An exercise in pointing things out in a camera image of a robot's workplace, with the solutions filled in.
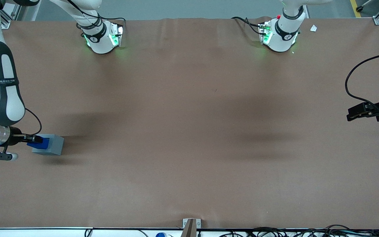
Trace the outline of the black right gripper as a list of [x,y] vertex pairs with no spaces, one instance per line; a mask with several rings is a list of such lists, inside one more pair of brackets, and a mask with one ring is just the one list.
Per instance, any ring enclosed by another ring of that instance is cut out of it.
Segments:
[[44,141],[44,138],[42,138],[41,136],[33,134],[23,134],[22,131],[17,127],[9,126],[9,129],[10,135],[8,138],[8,146],[14,146],[20,142],[42,144]]

